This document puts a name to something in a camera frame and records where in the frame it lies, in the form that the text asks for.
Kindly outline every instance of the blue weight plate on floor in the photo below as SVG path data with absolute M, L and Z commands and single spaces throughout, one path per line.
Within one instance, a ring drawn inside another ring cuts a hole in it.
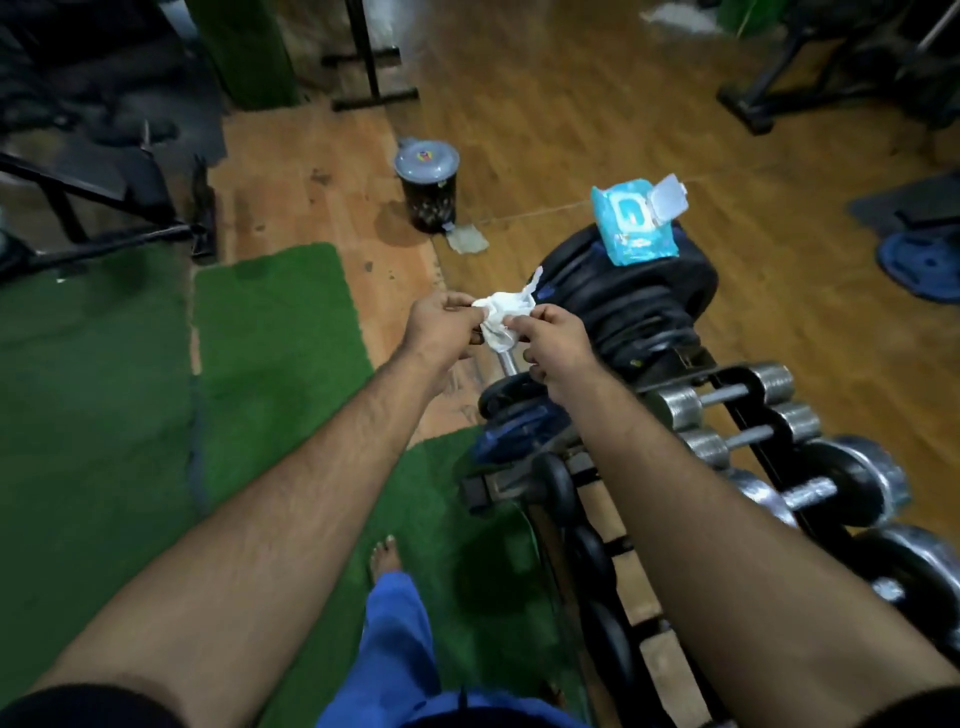
M 548 397 L 513 404 L 487 422 L 470 454 L 481 465 L 521 460 L 570 424 L 570 416 Z
M 956 242 L 950 241 L 951 233 Z M 960 303 L 960 228 L 898 232 L 880 243 L 876 261 L 914 296 Z

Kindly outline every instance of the black metal stand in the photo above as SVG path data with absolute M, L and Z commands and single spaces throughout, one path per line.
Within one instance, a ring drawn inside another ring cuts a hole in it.
M 350 109 L 365 109 L 396 101 L 419 99 L 420 92 L 416 86 L 404 88 L 402 91 L 380 93 L 380 82 L 376 78 L 376 59 L 400 59 L 400 49 L 395 45 L 373 50 L 370 44 L 370 33 L 367 30 L 367 16 L 363 10 L 363 0 L 345 0 L 347 15 L 350 19 L 350 33 L 353 35 L 354 53 L 333 53 L 321 58 L 320 63 L 328 68 L 336 68 L 341 63 L 363 61 L 367 68 L 367 81 L 370 83 L 370 96 L 360 96 L 350 99 L 334 99 L 331 107 L 334 111 Z
M 7 234 L 6 246 L 0 248 L 0 281 L 50 268 L 62 271 L 80 270 L 79 263 L 82 260 L 159 241 L 191 240 L 191 255 L 194 259 L 214 257 L 216 197 L 207 184 L 205 162 L 201 158 L 196 159 L 193 177 L 194 210 L 191 220 L 184 221 L 174 210 L 153 155 L 145 149 L 137 152 L 142 157 L 132 158 L 132 163 L 120 170 L 121 173 L 127 173 L 125 179 L 128 186 L 123 195 L 113 194 L 81 180 L 54 174 L 19 157 L 0 153 L 0 172 L 27 182 L 35 182 L 57 215 L 67 239 L 77 246 L 63 253 L 43 253 L 26 241 Z M 150 225 L 90 237 L 70 203 L 70 195 L 136 215 Z

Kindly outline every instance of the white tissue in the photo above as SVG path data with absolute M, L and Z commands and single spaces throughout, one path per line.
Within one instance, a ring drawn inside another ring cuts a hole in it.
M 487 319 L 480 325 L 487 346 L 497 353 L 508 352 L 516 344 L 517 335 L 503 325 L 504 316 L 526 316 L 537 305 L 534 291 L 540 282 L 543 268 L 539 267 L 533 279 L 519 293 L 497 291 L 485 299 L 477 299 L 473 305 L 487 309 Z

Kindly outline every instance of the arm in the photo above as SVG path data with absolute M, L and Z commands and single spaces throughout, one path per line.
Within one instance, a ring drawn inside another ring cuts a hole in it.
M 870 587 L 741 496 L 538 306 L 509 326 L 569 412 L 665 614 L 744 726 L 853 726 L 960 675 Z
M 137 575 L 34 690 L 108 683 L 147 694 L 191 726 L 251 722 L 483 320 L 483 309 L 459 307 L 471 301 L 437 293 L 415 303 L 403 343 L 373 379 Z

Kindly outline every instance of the leg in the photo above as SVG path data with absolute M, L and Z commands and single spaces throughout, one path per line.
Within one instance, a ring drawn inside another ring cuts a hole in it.
M 396 541 L 388 537 L 371 558 L 375 583 L 359 654 L 317 728 L 397 726 L 440 693 L 430 622 L 413 580 L 401 569 Z

